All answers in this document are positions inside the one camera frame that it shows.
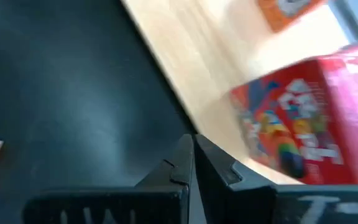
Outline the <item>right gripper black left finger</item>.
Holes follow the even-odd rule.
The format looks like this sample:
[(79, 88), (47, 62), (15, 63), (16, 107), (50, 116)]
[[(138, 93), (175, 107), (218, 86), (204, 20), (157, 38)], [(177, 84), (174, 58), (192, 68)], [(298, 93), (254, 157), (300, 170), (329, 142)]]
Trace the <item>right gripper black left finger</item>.
[(24, 223), (188, 223), (194, 142), (183, 135), (172, 155), (133, 187), (52, 189), (30, 199)]

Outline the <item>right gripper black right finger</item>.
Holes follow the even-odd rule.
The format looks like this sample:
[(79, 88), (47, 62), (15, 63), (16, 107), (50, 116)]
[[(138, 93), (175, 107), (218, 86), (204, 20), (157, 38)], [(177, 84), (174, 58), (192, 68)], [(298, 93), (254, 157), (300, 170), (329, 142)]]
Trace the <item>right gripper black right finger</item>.
[(358, 224), (358, 185), (278, 185), (201, 134), (195, 165), (208, 223)]

